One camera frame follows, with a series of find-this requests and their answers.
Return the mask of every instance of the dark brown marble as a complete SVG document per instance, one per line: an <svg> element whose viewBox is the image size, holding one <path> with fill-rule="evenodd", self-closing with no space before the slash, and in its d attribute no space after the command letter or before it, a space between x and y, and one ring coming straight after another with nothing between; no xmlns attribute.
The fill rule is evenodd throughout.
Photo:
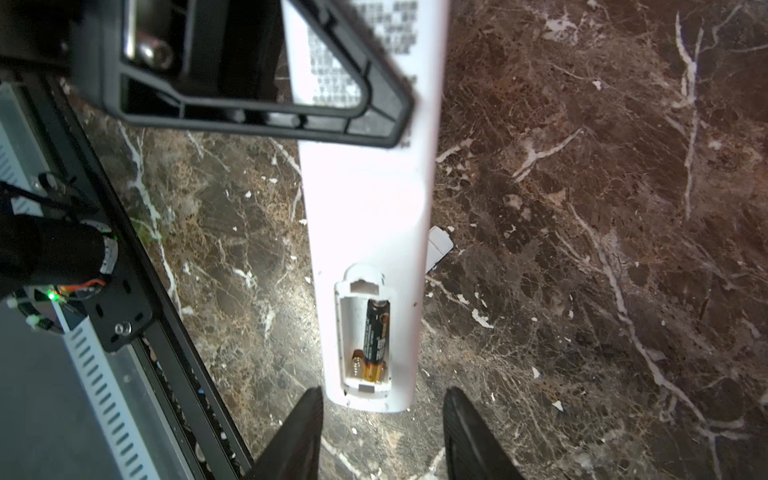
<svg viewBox="0 0 768 480"><path fill-rule="evenodd" d="M766 21L452 3L432 222L456 248L428 276L416 398L327 405L321 476L444 478L451 385L528 478L768 475ZM257 455L322 379L295 145L75 103Z"/></svg>

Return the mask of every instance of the black metal bracket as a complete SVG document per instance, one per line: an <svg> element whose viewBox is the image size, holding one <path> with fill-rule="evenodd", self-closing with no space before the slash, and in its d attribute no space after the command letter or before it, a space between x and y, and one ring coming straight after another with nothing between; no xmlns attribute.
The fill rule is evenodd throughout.
<svg viewBox="0 0 768 480"><path fill-rule="evenodd" d="M90 218L109 224L118 236L112 281L81 302L101 345L107 352L128 343L134 347L196 480L239 479L253 464L250 452L58 81L36 74L20 79L41 147L58 173L75 177L73 186L98 207ZM120 322L130 322L131 332L112 341ZM205 463L196 460L195 443Z"/></svg>
<svg viewBox="0 0 768 480"><path fill-rule="evenodd" d="M279 8L278 0L251 3L270 2ZM232 76L228 63L218 66L227 49L224 27L234 0L188 0L184 52L177 70L165 72L141 67L125 57L123 2L86 0L82 18L71 30L72 82L91 103L134 124L370 147L397 145L414 101L370 32L337 0L290 2L357 84L360 103L354 108L279 104L232 98L222 92L222 82L231 80L225 75ZM282 21L279 15L276 21Z"/></svg>
<svg viewBox="0 0 768 480"><path fill-rule="evenodd" d="M80 125L64 118L71 113L57 84L49 84L35 74L24 74L25 93L37 120L36 128L45 150L62 176L73 177L73 187L98 205L95 211L78 215L79 220L96 220L111 227L118 239L118 261L109 283L101 292L78 304L91 317L94 330L106 352L115 352L137 338L156 318L160 300L156 287L140 275L136 266L146 256L136 233L106 174L93 155L90 144L76 141Z"/></svg>

